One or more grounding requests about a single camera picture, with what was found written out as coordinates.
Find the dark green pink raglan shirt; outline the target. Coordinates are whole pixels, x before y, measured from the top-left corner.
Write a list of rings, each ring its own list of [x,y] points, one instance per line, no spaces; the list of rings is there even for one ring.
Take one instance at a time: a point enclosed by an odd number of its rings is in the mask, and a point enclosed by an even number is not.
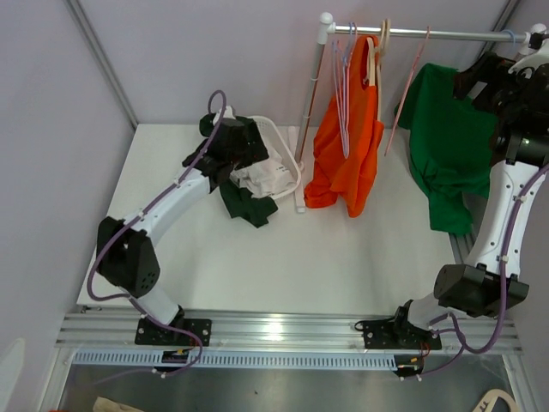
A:
[[[253,227],[268,224],[278,210],[275,197],[295,186],[291,170],[282,163],[282,155],[269,141],[265,142],[268,158],[233,171],[220,185],[220,195],[231,218],[241,218]]]

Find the blue wire hanger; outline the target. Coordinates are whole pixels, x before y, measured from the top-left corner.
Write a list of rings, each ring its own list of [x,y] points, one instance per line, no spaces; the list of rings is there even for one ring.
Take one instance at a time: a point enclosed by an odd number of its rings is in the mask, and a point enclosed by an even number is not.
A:
[[[504,29],[501,31],[501,33],[508,34],[510,38],[510,42],[513,45],[522,44],[525,41],[525,39],[528,37],[528,32],[516,33],[510,29]]]

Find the bright green t shirt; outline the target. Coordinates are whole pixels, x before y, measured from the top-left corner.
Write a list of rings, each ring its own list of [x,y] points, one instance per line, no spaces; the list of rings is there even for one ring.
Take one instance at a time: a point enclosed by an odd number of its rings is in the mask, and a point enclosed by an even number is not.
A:
[[[468,97],[453,97],[456,73],[425,64],[395,114],[398,126],[409,131],[409,170],[427,197],[430,228],[465,235],[473,217],[463,196],[488,198],[489,142],[498,118],[475,109]]]

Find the orange t shirt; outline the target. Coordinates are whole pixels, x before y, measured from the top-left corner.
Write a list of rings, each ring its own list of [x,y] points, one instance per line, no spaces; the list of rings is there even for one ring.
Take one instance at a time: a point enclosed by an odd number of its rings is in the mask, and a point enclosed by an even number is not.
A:
[[[347,51],[334,53],[334,95],[313,140],[313,177],[305,187],[305,205],[323,209],[342,199],[348,215],[356,218],[377,176],[384,129],[378,38],[358,36]]]

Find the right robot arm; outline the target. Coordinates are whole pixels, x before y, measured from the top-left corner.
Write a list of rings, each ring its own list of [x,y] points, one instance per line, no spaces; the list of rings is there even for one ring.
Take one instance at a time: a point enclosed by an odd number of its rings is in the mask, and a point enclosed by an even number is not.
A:
[[[406,348],[458,313],[502,322],[523,302],[521,246],[548,171],[548,65],[488,52],[469,69],[419,70],[395,110],[409,133],[410,173],[428,200],[431,228],[476,238],[433,291],[401,306],[390,336]]]

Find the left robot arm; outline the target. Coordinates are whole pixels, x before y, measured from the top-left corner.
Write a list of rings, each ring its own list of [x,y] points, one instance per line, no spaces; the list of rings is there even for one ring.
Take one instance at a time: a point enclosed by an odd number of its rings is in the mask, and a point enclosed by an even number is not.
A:
[[[191,206],[227,182],[231,173],[268,158],[256,121],[223,113],[209,114],[212,130],[182,162],[180,174],[144,208],[123,219],[107,216],[98,227],[92,276],[119,289],[154,326],[166,344],[184,336],[183,314],[159,286],[155,247]]]

